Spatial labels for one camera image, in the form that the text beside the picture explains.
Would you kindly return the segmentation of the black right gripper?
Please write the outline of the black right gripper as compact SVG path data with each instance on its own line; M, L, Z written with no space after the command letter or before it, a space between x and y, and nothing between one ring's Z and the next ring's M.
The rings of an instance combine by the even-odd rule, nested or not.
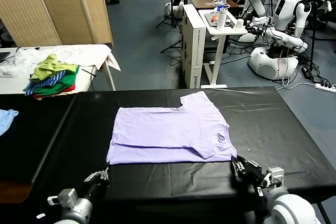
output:
M234 173L246 184L254 187L263 183L265 175L262 173L261 165L255 161L245 159L242 156L232 156L231 163Z

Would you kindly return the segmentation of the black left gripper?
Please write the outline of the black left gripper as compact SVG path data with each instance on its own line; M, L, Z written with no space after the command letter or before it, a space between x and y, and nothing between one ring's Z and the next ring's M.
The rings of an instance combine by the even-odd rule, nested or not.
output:
M102 171L91 173L84 180L83 197L86 199L102 199L108 186L109 165L104 165Z

